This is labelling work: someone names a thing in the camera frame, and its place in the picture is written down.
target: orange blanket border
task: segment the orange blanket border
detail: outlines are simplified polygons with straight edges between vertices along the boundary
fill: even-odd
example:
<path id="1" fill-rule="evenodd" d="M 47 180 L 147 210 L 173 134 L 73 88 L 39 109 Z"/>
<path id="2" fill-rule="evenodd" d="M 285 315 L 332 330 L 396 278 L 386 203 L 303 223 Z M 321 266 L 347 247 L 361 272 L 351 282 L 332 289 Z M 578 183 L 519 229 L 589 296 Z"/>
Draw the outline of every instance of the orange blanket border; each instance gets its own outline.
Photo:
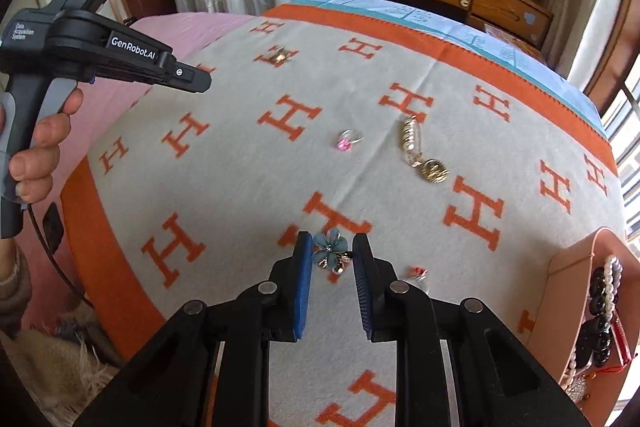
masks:
<path id="1" fill-rule="evenodd" d="M 116 350 L 129 360 L 166 321 L 113 235 L 86 156 L 66 181 L 60 201 L 78 273 Z M 109 273 L 102 269 L 105 264 Z"/>
<path id="2" fill-rule="evenodd" d="M 282 4 L 265 12 L 263 17 L 311 22 L 349 30 L 381 41 L 392 42 L 422 55 L 428 55 L 458 70 L 480 78 L 516 98 L 549 122 L 573 137 L 618 177 L 609 142 L 582 118 L 549 93 L 499 64 L 469 50 L 412 28 L 366 15 L 346 13 L 317 6 Z"/>

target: blue flower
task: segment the blue flower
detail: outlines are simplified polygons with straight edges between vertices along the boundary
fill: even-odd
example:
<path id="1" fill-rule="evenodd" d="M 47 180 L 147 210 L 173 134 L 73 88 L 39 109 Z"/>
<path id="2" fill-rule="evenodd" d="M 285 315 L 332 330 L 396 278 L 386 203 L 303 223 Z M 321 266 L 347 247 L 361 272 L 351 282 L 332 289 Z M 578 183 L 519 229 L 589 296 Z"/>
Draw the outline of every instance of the blue flower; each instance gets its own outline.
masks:
<path id="1" fill-rule="evenodd" d="M 326 235 L 321 232 L 316 233 L 314 245 L 319 250 L 314 254 L 313 262 L 322 268 L 333 270 L 338 267 L 339 263 L 348 258 L 349 243 L 345 238 L 340 237 L 340 230 L 338 229 L 330 229 Z"/>

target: blue fabric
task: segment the blue fabric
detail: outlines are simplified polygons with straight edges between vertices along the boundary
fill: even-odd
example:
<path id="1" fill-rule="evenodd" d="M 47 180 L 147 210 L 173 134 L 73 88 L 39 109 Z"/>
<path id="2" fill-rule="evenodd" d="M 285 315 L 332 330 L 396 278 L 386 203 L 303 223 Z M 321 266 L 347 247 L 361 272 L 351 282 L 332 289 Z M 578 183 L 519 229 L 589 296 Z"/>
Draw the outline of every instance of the blue fabric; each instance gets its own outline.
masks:
<path id="1" fill-rule="evenodd" d="M 385 0 L 296 0 L 294 4 L 366 15 L 419 30 L 459 45 L 528 80 L 572 110 L 607 138 L 593 102 L 562 76 L 519 49 L 463 23 Z"/>

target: pink bed sheet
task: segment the pink bed sheet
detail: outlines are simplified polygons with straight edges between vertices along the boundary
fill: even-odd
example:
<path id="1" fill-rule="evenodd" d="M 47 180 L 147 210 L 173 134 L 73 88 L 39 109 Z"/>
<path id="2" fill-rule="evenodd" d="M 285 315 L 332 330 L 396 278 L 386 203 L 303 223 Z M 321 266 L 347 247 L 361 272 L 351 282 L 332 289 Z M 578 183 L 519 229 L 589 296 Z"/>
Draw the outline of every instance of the pink bed sheet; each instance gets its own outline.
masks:
<path id="1" fill-rule="evenodd" d="M 133 28 L 170 45 L 174 49 L 174 55 L 181 59 L 251 18 L 248 15 L 224 13 L 177 13 L 147 17 L 137 21 Z M 53 173 L 53 190 L 47 200 L 33 205 L 40 223 L 52 201 L 56 202 L 62 213 L 60 191 L 66 179 L 86 155 L 94 140 L 131 107 L 148 86 L 98 78 L 93 85 L 82 84 L 81 89 L 84 92 L 84 102 L 78 113 L 71 118 L 71 134 L 60 146 L 60 164 Z M 17 241 L 27 256 L 33 283 L 33 298 L 24 314 L 22 326 L 28 328 L 31 325 L 52 325 L 58 315 L 68 311 L 74 302 L 71 291 L 50 265 L 28 219 Z M 66 236 L 56 253 L 56 260 L 69 279 L 81 287 Z"/>

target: silver bolt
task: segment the silver bolt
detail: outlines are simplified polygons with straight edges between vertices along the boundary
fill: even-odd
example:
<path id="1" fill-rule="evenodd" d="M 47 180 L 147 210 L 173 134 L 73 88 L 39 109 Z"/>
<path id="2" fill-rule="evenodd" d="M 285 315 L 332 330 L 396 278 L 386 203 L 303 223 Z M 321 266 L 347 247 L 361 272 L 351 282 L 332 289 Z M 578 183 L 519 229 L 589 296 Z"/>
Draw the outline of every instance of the silver bolt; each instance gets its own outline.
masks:
<path id="1" fill-rule="evenodd" d="M 185 304 L 182 307 L 182 311 L 185 312 L 187 315 L 197 315 L 203 309 L 204 309 L 204 302 L 198 301 L 197 299 L 187 302 L 187 304 Z"/>
<path id="2" fill-rule="evenodd" d="M 409 285 L 404 281 L 393 281 L 389 285 L 389 289 L 393 293 L 407 293 L 409 291 Z"/>
<path id="3" fill-rule="evenodd" d="M 482 302 L 478 299 L 467 299 L 465 301 L 465 308 L 467 311 L 472 313 L 480 313 L 484 306 L 482 306 Z"/>
<path id="4" fill-rule="evenodd" d="M 263 281 L 258 284 L 258 292 L 262 295 L 271 295 L 272 293 L 276 293 L 278 289 L 278 285 L 271 281 Z"/>

